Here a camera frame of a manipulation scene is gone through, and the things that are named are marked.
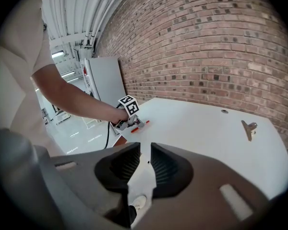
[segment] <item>glossy floor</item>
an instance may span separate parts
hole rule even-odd
[[[96,121],[87,127],[81,117],[71,116],[56,125],[53,121],[46,125],[47,132],[54,138],[66,155],[101,150],[105,147],[108,123]],[[119,136],[110,128],[108,148],[112,147]]]

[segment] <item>shirt sleeve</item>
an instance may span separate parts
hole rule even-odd
[[[54,61],[52,59],[51,51],[50,51],[50,43],[49,43],[49,35],[47,32],[47,25],[44,23],[44,34],[43,34],[43,43],[42,47],[39,51],[39,55],[37,57],[35,66],[33,67],[33,72],[37,72],[41,68],[54,64]]]

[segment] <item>ceiling light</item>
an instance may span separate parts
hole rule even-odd
[[[69,81],[67,81],[67,82],[71,82],[71,81],[74,81],[74,80],[77,80],[77,79],[79,79],[79,78],[75,78],[75,79],[69,80]]]
[[[52,58],[55,58],[55,57],[64,55],[64,52],[63,52],[63,50],[62,50],[62,51],[59,51],[59,52],[54,53],[54,54],[51,54],[51,55],[52,55]]]
[[[69,76],[69,75],[72,75],[72,74],[75,74],[75,72],[72,71],[72,72],[70,72],[70,73],[67,73],[67,74],[65,74],[65,75],[62,75],[61,77],[62,77],[62,78],[65,78],[65,77],[67,77],[67,76]]]

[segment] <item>white table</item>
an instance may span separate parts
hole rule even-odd
[[[269,119],[204,104],[154,98],[140,106],[142,129],[121,132],[128,142],[140,142],[150,159],[151,142],[186,149],[220,160],[257,186],[269,199],[288,186],[288,154]],[[248,141],[241,120],[256,122]]]

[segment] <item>shoe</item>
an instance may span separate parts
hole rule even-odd
[[[135,208],[136,212],[142,209],[146,204],[146,197],[144,195],[138,196],[133,202],[132,206]]]

